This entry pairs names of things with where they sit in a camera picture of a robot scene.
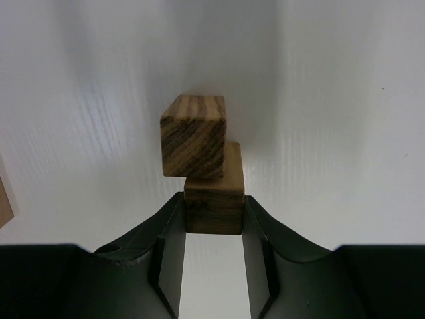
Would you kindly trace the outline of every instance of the wooden cube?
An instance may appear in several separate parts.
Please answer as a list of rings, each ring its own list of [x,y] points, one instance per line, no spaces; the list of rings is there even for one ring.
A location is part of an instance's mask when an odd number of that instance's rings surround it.
[[[0,228],[13,218],[13,212],[0,178]]]
[[[164,176],[222,178],[225,141],[222,96],[179,96],[161,117]]]
[[[245,186],[239,143],[227,142],[225,157],[222,179],[186,179],[186,232],[241,234]]]

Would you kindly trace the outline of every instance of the white backdrop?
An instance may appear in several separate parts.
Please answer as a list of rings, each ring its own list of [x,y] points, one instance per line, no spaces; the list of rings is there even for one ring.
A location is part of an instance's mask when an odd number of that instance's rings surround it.
[[[159,117],[221,94],[246,192],[333,249],[425,242],[425,1],[3,0],[0,243],[88,250],[183,188]],[[241,237],[188,235],[180,318],[249,318]]]

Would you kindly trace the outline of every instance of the wooden block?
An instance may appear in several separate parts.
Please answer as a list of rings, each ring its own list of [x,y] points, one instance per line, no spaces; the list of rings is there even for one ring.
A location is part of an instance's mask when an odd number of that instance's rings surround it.
[[[222,179],[187,178],[186,232],[240,235],[245,198],[239,143],[227,142]]]
[[[0,228],[13,218],[12,208],[6,196],[5,188],[0,178]]]
[[[222,178],[225,141],[224,98],[180,95],[161,117],[164,176]]]

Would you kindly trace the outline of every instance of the wood grain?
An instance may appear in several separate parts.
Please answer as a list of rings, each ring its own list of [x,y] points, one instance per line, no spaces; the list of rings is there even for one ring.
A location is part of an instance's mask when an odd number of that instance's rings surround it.
[[[2,228],[8,221],[13,218],[12,208],[10,206],[9,200],[6,196],[5,188],[3,187],[3,182],[0,178],[0,228]]]
[[[185,182],[188,233],[240,235],[245,187],[239,143],[227,142],[222,179]]]
[[[161,117],[163,175],[222,178],[225,140],[222,96],[177,97]]]

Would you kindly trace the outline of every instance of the stacked wooden blocks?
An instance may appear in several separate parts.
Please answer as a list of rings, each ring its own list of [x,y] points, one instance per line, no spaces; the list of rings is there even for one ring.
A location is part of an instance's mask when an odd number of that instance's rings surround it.
[[[179,96],[161,117],[161,149],[164,176],[186,177],[186,231],[241,234],[242,156],[226,142],[224,98]]]

